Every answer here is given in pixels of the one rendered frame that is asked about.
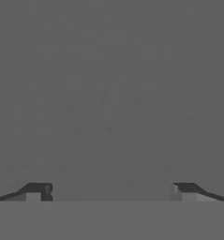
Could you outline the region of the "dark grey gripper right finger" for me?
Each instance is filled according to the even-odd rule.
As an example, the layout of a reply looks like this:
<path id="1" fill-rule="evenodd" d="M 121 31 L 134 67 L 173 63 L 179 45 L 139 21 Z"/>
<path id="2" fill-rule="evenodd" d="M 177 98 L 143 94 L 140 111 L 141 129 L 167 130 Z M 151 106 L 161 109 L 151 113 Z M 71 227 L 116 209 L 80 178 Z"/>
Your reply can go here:
<path id="1" fill-rule="evenodd" d="M 195 183 L 172 183 L 171 199 L 178 202 L 224 202 L 224 197 L 208 192 Z"/>

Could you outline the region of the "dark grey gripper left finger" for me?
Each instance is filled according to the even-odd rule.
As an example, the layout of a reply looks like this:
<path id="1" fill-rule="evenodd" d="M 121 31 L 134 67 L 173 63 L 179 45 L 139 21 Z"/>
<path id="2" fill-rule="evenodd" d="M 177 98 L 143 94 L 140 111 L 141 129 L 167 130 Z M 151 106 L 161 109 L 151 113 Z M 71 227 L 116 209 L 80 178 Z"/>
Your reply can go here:
<path id="1" fill-rule="evenodd" d="M 0 202 L 51 202 L 52 183 L 28 183 L 19 190 L 0 196 Z"/>

